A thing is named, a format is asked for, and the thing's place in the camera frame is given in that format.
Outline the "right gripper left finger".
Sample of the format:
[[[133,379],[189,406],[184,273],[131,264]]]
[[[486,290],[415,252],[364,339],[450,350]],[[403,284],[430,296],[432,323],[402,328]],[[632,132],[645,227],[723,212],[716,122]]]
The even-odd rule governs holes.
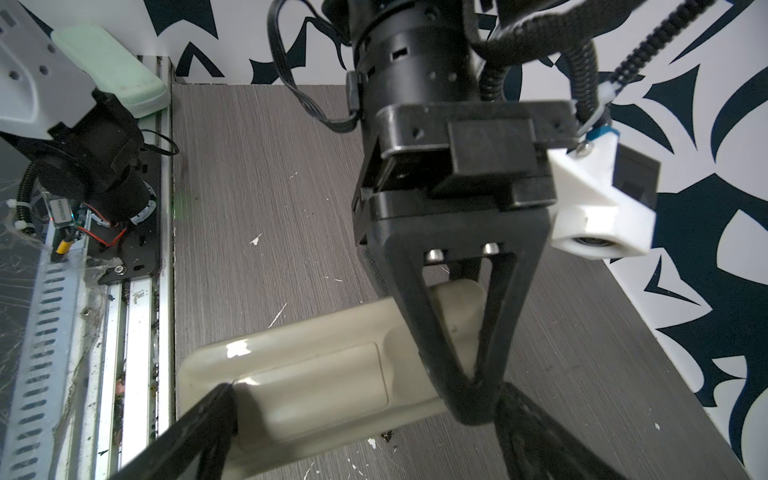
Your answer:
[[[237,433],[234,388],[213,388],[114,479],[220,479]]]

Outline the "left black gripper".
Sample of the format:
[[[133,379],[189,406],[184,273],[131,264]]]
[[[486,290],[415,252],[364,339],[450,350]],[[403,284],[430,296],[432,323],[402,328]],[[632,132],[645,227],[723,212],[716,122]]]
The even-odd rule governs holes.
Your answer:
[[[355,236],[465,425],[492,421],[517,320],[550,231],[545,153],[576,140],[567,101],[485,101],[458,1],[354,1],[350,37],[365,160]],[[429,287],[428,255],[464,271]],[[491,264],[482,287],[465,270]]]

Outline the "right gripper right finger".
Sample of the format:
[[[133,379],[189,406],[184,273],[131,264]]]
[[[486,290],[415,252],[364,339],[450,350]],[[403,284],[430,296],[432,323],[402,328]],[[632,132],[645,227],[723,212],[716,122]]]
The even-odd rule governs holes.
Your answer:
[[[501,389],[494,426],[511,479],[624,477],[511,383]]]

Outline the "white remote control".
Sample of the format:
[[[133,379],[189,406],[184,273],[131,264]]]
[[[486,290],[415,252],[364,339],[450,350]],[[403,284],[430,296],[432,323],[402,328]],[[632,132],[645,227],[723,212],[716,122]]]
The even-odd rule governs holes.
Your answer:
[[[236,403],[227,479],[246,479],[446,409],[392,298],[194,351],[177,371],[179,411],[219,384],[233,388]]]

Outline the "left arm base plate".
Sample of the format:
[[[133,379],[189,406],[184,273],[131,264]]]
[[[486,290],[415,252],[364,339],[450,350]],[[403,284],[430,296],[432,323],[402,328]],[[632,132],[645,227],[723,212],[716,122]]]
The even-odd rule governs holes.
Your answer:
[[[158,153],[143,151],[133,171],[148,187],[150,199],[155,202],[155,209],[138,224],[128,222],[127,231],[112,247],[107,248],[96,240],[89,240],[88,254],[93,258],[93,263],[106,266],[107,263],[113,264],[114,260],[121,261],[120,265],[104,271],[98,280],[100,285],[151,277],[159,266],[161,156]]]

